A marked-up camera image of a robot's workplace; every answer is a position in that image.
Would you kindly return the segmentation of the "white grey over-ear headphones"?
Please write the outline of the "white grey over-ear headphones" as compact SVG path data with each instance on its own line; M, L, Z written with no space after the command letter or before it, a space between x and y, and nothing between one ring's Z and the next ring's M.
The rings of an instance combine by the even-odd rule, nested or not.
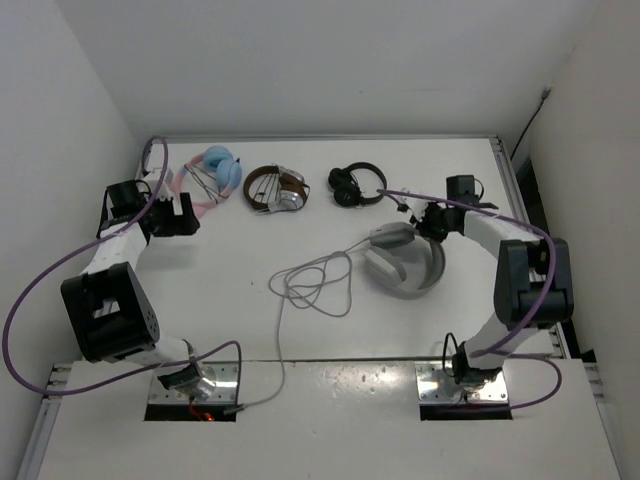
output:
M421 237L405 222L392 222L369 231L365 250L367 274L396 297L417 299L444 276L446 254L440 243Z

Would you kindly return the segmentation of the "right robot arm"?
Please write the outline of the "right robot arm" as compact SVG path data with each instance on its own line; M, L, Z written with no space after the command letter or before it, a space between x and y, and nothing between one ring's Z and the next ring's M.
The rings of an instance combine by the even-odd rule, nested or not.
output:
M446 179L446 198L431 198L415 226L422 237L443 242L450 233L476 242L497 261L494 313L456 347L448 374L458 384L495 378L505 360L531 336L568 320L574 310L566 241L504 216L476 191L471 175Z

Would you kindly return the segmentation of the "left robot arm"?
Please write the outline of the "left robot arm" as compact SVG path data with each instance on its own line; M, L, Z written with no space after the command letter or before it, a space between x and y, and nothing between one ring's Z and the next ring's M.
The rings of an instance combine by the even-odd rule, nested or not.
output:
M196 350L162 333L136 265L154 237L191 236L200 227L191 198L154 198L151 186L128 180L106 188L89 265L63 281L61 295L85 360L151 367L165 390L207 400L215 389Z

